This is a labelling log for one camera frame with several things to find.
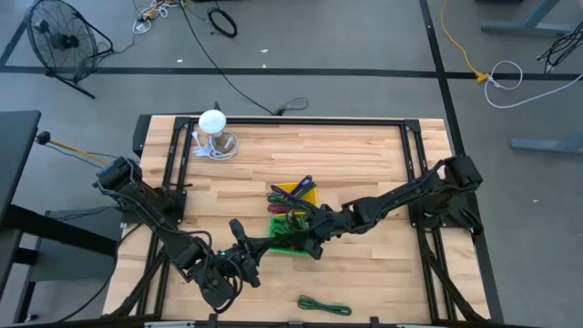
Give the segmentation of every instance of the black fan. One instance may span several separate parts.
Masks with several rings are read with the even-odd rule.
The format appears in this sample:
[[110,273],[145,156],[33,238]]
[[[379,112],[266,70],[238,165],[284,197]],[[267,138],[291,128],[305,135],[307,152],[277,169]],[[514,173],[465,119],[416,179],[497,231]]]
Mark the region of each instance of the black fan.
[[[108,49],[98,51],[93,31],[109,42]],[[26,12],[26,32],[47,76],[95,98],[77,82],[95,72],[100,59],[114,52],[107,36],[61,0],[37,0]]]

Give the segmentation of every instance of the wooden tabletop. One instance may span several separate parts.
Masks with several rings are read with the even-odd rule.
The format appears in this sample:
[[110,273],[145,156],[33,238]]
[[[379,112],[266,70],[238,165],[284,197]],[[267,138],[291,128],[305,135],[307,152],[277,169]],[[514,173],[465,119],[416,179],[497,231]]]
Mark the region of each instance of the wooden tabletop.
[[[154,116],[150,121],[140,166],[144,181],[153,187],[161,185],[173,122],[172,116]],[[445,124],[442,119],[420,119],[420,124],[431,168],[451,156]],[[254,124],[227,129],[238,136],[240,152],[226,161],[189,159],[185,183],[192,186],[187,187],[185,220],[180,225],[183,230],[209,231],[215,251],[234,242],[229,228],[233,218],[241,221],[249,236],[267,235],[270,214],[265,194],[273,183],[299,181],[310,174],[317,183],[319,204],[338,210],[346,201],[378,196],[407,182],[398,128]],[[173,179],[178,167],[177,161]],[[489,317],[469,233],[448,228],[442,235],[452,280],[476,311]],[[104,313],[116,309],[142,275],[149,239],[149,229],[142,227],[119,248]],[[364,235],[345,234],[323,248],[319,261],[268,251],[259,267],[261,287],[246,284],[219,320],[367,323],[378,316],[381,323],[430,322],[416,232],[406,207],[391,211]],[[435,282],[445,317],[436,278]],[[150,288],[150,312],[155,289]],[[348,305],[353,314],[300,310],[296,306],[300,294]],[[196,283],[185,283],[170,268],[163,318],[207,320],[211,311]]]

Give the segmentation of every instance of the yellow cable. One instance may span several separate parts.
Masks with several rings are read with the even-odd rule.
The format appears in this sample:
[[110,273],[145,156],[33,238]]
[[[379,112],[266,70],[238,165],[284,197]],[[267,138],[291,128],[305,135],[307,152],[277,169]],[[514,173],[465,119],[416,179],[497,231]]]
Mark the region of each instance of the yellow cable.
[[69,149],[69,150],[72,150],[72,151],[76,151],[76,152],[78,152],[80,154],[83,154],[83,155],[89,157],[90,159],[93,159],[94,161],[97,161],[97,162],[99,162],[99,163],[101,163],[103,165],[107,165],[107,162],[106,161],[104,161],[103,159],[99,159],[99,158],[97,158],[97,157],[89,154],[88,152],[84,151],[83,149],[79,149],[77,147],[69,146],[69,145],[66,145],[64,143],[60,143],[58,141],[54,141],[52,139],[49,140],[48,142],[49,143],[52,143],[55,146],[59,146],[61,148],[64,148],[64,149]]
[[470,67],[470,69],[474,72],[474,74],[476,74],[476,81],[479,82],[484,82],[486,81],[490,75],[488,73],[483,73],[478,71],[477,69],[475,69],[472,64],[470,63],[470,60],[467,58],[467,53],[465,52],[465,49],[460,46],[460,44],[458,44],[453,38],[452,36],[450,36],[449,32],[447,32],[447,28],[445,28],[445,23],[444,23],[444,11],[445,11],[445,7],[447,6],[447,0],[444,1],[444,4],[441,6],[441,28],[444,29],[445,35],[447,36],[447,38],[449,39],[449,41],[451,41],[455,46],[457,46],[460,50],[462,50],[462,54],[464,54],[464,58],[465,58],[465,62],[467,63],[468,67]]

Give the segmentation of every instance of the concrete floor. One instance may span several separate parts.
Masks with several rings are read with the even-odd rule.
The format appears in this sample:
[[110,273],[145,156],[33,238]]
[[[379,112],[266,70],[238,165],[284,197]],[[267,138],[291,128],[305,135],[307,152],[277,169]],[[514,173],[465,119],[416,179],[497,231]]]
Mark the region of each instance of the concrete floor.
[[[138,4],[147,1],[137,0]],[[445,70],[467,72],[462,55],[439,27],[441,0],[428,0]],[[8,43],[30,1],[3,1],[0,45]],[[116,49],[131,42],[133,5],[129,0],[81,1],[71,5],[114,40]],[[450,0],[446,23],[478,69],[499,60],[516,61],[527,73],[540,73],[536,55],[552,40],[530,36],[484,34],[480,19],[518,19],[534,2],[492,5]],[[194,5],[204,15],[210,4]],[[241,0],[221,2],[237,21],[234,40],[210,34],[194,17],[201,41],[222,67],[435,69],[419,4],[406,0]],[[549,23],[576,25],[583,12],[575,0],[560,2]],[[262,49],[269,49],[263,54]],[[574,53],[557,68],[580,73]],[[38,67],[26,36],[9,66]],[[136,38],[125,54],[104,67],[211,67],[189,34],[184,17],[170,10],[167,19]],[[502,68],[501,71],[512,71]],[[257,77],[231,81],[269,108],[293,97],[307,97],[308,116],[445,118],[437,80],[401,77]],[[500,302],[507,323],[543,327],[580,326],[583,303],[583,196],[578,156],[519,152],[510,138],[564,138],[581,130],[583,112],[576,84],[559,94],[520,108],[501,110],[484,100],[484,88],[472,80],[449,80],[466,152],[485,183],[478,191],[482,218]],[[525,82],[512,92],[492,90],[498,103],[513,103],[565,82]],[[128,154],[136,119],[143,113],[199,111],[218,100],[228,114],[262,115],[221,77],[190,75],[94,75],[81,85],[91,100],[42,75],[0,74],[0,110],[42,111],[40,129],[84,149]],[[15,203],[31,210],[84,209],[109,204],[90,187],[95,170],[52,149],[34,146],[18,187]],[[15,268],[13,282],[25,268]],[[75,310],[100,286],[99,280],[46,282],[37,286],[32,312],[51,322]],[[100,315],[105,295],[76,318]],[[0,323],[10,297],[0,304]]]

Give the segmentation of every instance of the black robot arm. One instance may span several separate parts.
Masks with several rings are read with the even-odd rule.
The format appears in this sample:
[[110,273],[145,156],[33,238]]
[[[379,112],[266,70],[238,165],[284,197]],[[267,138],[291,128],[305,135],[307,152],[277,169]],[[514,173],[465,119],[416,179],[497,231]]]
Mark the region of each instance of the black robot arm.
[[[443,179],[439,176],[440,168],[445,169]],[[322,256],[323,242],[343,233],[365,233],[384,219],[390,210],[406,204],[418,205],[424,216],[451,215],[448,213],[448,201],[476,190],[481,183],[482,177],[469,157],[439,160],[421,177],[382,196],[345,203],[339,212],[332,211],[326,204],[320,208],[312,206],[305,216],[310,230],[302,246],[318,260]],[[479,222],[475,221],[473,225],[479,225]]]
[[[443,179],[438,173],[442,167],[445,167]],[[320,208],[308,207],[305,219],[309,228],[295,232],[297,236],[292,236],[290,240],[302,241],[303,248],[318,260],[322,256],[322,244],[330,238],[340,237],[344,233],[365,233],[390,210],[405,204],[415,204],[421,209],[423,216],[451,215],[448,201],[454,196],[475,190],[481,182],[482,178],[469,157],[458,156],[440,160],[433,169],[420,178],[380,197],[365,197],[343,204],[339,212],[332,211],[325,204]],[[116,200],[122,210],[133,211],[158,235],[165,246],[163,251],[169,256],[172,264],[187,282],[196,282],[204,300],[217,313],[222,313],[230,307],[240,294],[243,282],[248,282],[252,287],[261,285],[257,267],[261,256],[270,246],[289,246],[286,241],[250,238],[245,234],[240,222],[233,219],[230,228],[236,243],[226,251],[213,252],[212,238],[206,231],[178,229],[178,222],[173,214],[177,210],[183,210],[179,203],[167,190],[153,189],[144,183],[141,169],[131,159],[118,158],[103,168],[97,174],[94,186],[104,195]],[[198,237],[200,234],[207,235],[209,242]],[[441,271],[426,241],[421,244],[424,258],[430,262],[436,275],[444,282],[445,288],[451,290],[460,311],[466,317],[482,319],[471,310],[447,274]],[[132,302],[128,302],[126,306],[129,310],[133,306]]]

